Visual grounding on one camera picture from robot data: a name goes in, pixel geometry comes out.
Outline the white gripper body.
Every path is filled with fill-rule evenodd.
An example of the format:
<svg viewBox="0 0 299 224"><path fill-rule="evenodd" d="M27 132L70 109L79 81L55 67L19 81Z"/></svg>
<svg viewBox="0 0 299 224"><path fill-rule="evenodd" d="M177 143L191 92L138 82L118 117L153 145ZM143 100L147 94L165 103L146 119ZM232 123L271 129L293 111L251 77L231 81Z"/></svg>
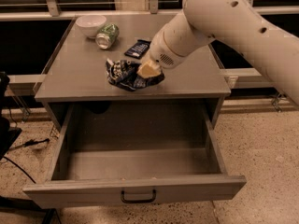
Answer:
<svg viewBox="0 0 299 224"><path fill-rule="evenodd" d="M185 44L186 41L179 31L165 25L153 37L142 63L153 61L162 68L175 68L188 56L188 52L184 49Z"/></svg>

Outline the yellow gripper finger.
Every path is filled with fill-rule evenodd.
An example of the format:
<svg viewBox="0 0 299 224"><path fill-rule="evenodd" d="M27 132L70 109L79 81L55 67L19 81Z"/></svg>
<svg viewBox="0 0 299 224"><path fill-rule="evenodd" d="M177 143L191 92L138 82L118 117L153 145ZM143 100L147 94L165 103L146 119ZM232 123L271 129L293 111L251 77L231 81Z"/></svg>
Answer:
<svg viewBox="0 0 299 224"><path fill-rule="evenodd" d="M150 78L159 76L162 71L156 62L147 60L138 67L137 73L143 78Z"/></svg>

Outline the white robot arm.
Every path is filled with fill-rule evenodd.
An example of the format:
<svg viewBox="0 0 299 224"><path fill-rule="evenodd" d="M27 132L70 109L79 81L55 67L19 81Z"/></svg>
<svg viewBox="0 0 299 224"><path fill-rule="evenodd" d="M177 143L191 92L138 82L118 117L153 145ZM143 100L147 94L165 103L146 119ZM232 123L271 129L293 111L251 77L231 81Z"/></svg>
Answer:
<svg viewBox="0 0 299 224"><path fill-rule="evenodd" d="M156 77L215 40L299 104L299 37L264 19L249 0L182 0L182 10L153 37L137 73Z"/></svg>

